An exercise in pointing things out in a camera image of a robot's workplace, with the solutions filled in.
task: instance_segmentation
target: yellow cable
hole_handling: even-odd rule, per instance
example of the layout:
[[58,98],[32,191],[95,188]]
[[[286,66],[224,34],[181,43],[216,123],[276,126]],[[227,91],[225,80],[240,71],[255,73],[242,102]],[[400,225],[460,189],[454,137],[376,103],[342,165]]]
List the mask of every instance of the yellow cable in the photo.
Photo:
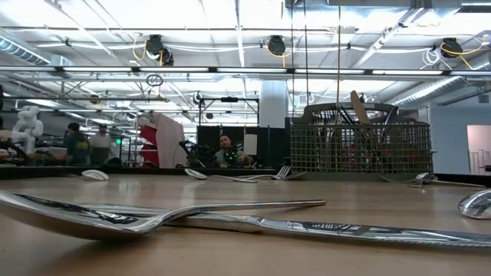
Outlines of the yellow cable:
[[163,50],[160,50],[160,66],[161,67],[163,66],[162,58],[163,58]]
[[462,55],[460,55],[460,58],[462,58],[463,62],[464,62],[464,63],[465,63],[467,66],[469,66],[469,68],[470,68],[471,70],[476,70],[476,69],[474,69],[472,66],[470,66],[469,62],[467,62],[467,61],[466,61],[466,59],[465,59],[465,58],[463,58],[463,56],[462,56]]
[[283,59],[283,67],[285,67],[285,58],[288,57],[290,54],[293,53],[293,51],[291,51],[289,54],[282,54],[282,55],[277,55],[277,54],[273,54],[269,48],[268,48],[268,45],[269,45],[269,40],[266,41],[266,50],[268,51],[268,53],[273,56],[273,57],[277,57],[277,58],[282,58]]
[[147,40],[145,40],[145,45],[143,46],[143,55],[141,57],[137,56],[137,53],[135,51],[135,46],[137,45],[137,40],[135,39],[133,42],[133,56],[138,60],[142,61],[145,58],[145,53],[147,52]]
[[468,52],[463,52],[463,53],[457,53],[457,52],[448,51],[447,49],[444,49],[443,46],[445,45],[445,42],[443,42],[440,45],[440,49],[442,49],[442,51],[445,51],[445,52],[447,52],[449,54],[456,54],[456,55],[462,56],[462,55],[466,55],[466,54],[472,54],[472,53],[475,53],[475,52],[481,50],[481,48],[484,46],[484,41],[485,41],[485,38],[483,37],[483,43],[481,43],[481,45],[477,49],[472,50],[472,51],[468,51]]

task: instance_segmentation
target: table surface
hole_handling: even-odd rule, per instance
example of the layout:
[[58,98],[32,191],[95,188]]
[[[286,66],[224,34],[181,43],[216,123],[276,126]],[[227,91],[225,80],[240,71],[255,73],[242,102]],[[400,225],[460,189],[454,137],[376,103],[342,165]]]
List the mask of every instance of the table surface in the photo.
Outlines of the table surface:
[[[218,202],[326,199],[326,206],[229,213],[347,224],[491,234],[491,222],[463,217],[456,204],[478,189],[408,188],[372,182],[257,184],[187,176],[110,175],[0,181],[0,189],[64,202],[178,208]],[[131,243],[57,235],[0,216],[2,275],[465,275],[488,274],[491,251],[342,242],[274,234],[164,227]]]

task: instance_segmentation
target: silver spoon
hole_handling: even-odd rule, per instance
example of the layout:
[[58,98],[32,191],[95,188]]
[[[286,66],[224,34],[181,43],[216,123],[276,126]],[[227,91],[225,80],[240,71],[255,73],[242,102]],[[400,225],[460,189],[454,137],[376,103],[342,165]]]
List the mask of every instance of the silver spoon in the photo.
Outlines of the silver spoon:
[[325,200],[197,205],[137,218],[79,205],[0,191],[0,213],[51,232],[90,240],[136,238],[185,215],[210,211],[286,208],[325,205]]
[[[105,212],[140,217],[170,212],[170,210],[166,209],[97,203],[83,204],[82,206]],[[316,236],[320,238],[345,238],[355,241],[491,248],[491,235],[373,225],[346,225],[331,222],[284,221],[262,218],[257,215],[204,213],[179,218],[170,222],[169,225],[233,230],[239,232],[280,232],[294,235]]]
[[476,192],[459,202],[462,215],[475,219],[491,219],[491,189]]
[[[188,176],[191,176],[191,177],[193,177],[195,179],[199,179],[199,180],[206,180],[207,178],[210,177],[210,176],[206,176],[206,175],[202,174],[201,172],[197,172],[193,169],[184,169],[184,171],[186,172],[186,174]],[[213,176],[220,177],[223,179],[232,180],[232,181],[237,181],[237,182],[257,183],[257,180],[253,180],[253,179],[240,179],[240,178],[235,178],[235,177],[217,176],[217,175],[213,175]]]
[[452,185],[452,186],[467,186],[467,187],[474,187],[474,188],[486,188],[485,185],[441,181],[441,180],[438,180],[437,176],[435,176],[433,173],[430,173],[430,172],[420,173],[419,175],[416,176],[416,178],[404,180],[404,181],[395,181],[392,179],[388,179],[387,177],[382,176],[382,175],[378,175],[378,176],[380,178],[382,178],[383,180],[386,180],[386,181],[391,182],[391,183],[407,183],[407,186],[410,188],[422,188],[423,185],[428,185],[428,184],[435,184],[435,185],[441,184],[441,185]]

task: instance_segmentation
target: pillar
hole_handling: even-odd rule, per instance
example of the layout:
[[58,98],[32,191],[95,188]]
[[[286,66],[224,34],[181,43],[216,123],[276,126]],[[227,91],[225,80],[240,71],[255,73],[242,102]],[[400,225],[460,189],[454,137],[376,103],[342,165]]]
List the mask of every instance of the pillar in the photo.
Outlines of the pillar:
[[284,80],[264,80],[259,95],[259,126],[285,128],[288,87]]

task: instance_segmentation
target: white statue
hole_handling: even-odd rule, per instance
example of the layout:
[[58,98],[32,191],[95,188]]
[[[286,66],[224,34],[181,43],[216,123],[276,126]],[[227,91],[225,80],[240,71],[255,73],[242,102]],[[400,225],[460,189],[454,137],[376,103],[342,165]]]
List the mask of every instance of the white statue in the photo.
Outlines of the white statue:
[[36,138],[43,134],[43,122],[38,120],[39,107],[25,106],[17,113],[18,121],[12,129],[12,142],[24,142],[24,152],[34,152]]

